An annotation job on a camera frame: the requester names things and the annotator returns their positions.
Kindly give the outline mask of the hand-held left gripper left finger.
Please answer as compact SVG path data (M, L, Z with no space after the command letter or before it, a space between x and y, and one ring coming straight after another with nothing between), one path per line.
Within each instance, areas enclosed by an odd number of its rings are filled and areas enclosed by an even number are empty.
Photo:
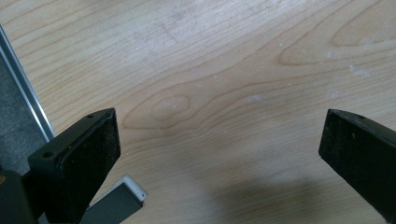
M28 157L24 177L35 217L78 223L120 157L116 110L91 113Z

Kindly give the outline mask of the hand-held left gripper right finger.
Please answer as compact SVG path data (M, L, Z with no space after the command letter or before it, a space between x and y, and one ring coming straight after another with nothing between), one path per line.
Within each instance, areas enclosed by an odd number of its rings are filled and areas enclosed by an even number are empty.
M351 112L330 109L319 156L387 222L396 222L396 132Z

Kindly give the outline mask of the metal table edge strip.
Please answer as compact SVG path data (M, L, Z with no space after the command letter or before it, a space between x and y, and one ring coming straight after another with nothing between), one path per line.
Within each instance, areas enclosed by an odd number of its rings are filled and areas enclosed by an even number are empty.
M29 108L30 114L35 120L35 124L40 130L46 142L55 137L55 133L50 126L49 120L35 94L35 91L25 75L21 63L12 48L7 35L0 24L0 58L4 61L5 67L14 80L24 104Z

